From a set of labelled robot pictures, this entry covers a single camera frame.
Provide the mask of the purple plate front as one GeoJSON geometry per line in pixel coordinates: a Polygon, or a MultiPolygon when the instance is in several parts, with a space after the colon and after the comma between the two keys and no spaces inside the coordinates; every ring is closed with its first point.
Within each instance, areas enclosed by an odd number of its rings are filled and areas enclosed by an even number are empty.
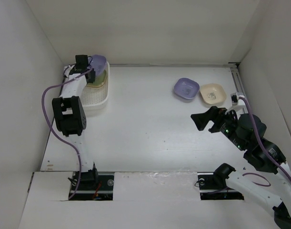
{"type": "Polygon", "coordinates": [[[93,55],[90,59],[90,65],[94,69],[96,75],[101,75],[107,65],[107,59],[102,55],[93,55]]]}

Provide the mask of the purple plate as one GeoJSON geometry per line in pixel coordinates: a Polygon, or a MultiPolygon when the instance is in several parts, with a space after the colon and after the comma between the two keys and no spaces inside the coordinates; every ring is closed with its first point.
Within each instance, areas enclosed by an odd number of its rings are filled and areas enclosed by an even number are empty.
{"type": "Polygon", "coordinates": [[[96,75],[101,75],[107,65],[107,59],[102,55],[93,55],[90,59],[90,65],[94,69],[96,75]]]}
{"type": "Polygon", "coordinates": [[[180,78],[174,85],[173,95],[185,103],[194,100],[200,90],[200,85],[189,78],[180,78]]]}

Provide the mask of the yellow plate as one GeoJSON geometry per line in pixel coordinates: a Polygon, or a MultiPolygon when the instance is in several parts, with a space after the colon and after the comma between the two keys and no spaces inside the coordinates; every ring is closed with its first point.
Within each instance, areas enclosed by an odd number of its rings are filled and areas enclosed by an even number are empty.
{"type": "Polygon", "coordinates": [[[87,83],[86,87],[88,88],[101,88],[105,85],[107,81],[107,76],[104,77],[96,77],[93,83],[87,83]]]}

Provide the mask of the cream plate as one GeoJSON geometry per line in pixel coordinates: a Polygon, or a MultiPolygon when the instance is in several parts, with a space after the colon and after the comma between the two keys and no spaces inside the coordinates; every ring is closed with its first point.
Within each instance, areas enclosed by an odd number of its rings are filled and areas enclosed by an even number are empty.
{"type": "Polygon", "coordinates": [[[209,83],[200,87],[200,94],[206,104],[221,104],[226,101],[227,95],[220,84],[209,83]]]}

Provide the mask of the green plate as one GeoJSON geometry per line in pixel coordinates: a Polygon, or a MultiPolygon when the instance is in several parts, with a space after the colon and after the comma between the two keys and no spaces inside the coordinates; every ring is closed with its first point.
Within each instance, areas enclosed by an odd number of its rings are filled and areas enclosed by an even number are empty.
{"type": "Polygon", "coordinates": [[[104,70],[100,75],[96,75],[95,76],[94,84],[96,86],[99,86],[101,84],[104,84],[104,82],[106,81],[106,77],[107,77],[107,71],[104,70]]]}

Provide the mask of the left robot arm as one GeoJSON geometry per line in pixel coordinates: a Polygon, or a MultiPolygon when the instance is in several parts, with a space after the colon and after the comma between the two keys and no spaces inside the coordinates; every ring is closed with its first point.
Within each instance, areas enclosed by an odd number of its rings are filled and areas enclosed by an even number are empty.
{"type": "Polygon", "coordinates": [[[95,71],[90,65],[89,57],[76,55],[75,64],[69,67],[66,76],[68,80],[63,85],[60,96],[52,100],[55,125],[77,153],[79,170],[70,179],[71,184],[76,187],[81,185],[82,190],[95,189],[99,184],[99,175],[94,160],[83,143],[87,119],[80,99],[87,83],[95,80],[95,71]]]}

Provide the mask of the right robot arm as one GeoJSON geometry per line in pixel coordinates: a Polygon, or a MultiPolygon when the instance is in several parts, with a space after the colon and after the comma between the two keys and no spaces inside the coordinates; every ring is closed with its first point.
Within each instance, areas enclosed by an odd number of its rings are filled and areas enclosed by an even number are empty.
{"type": "Polygon", "coordinates": [[[251,113],[237,115],[236,111],[212,106],[191,119],[202,131],[208,122],[210,133],[222,133],[240,151],[243,158],[265,177],[275,193],[248,180],[233,166],[223,163],[211,175],[214,185],[232,189],[268,212],[280,229],[291,229],[291,172],[286,168],[286,157],[279,147],[264,138],[266,125],[251,113]]]}

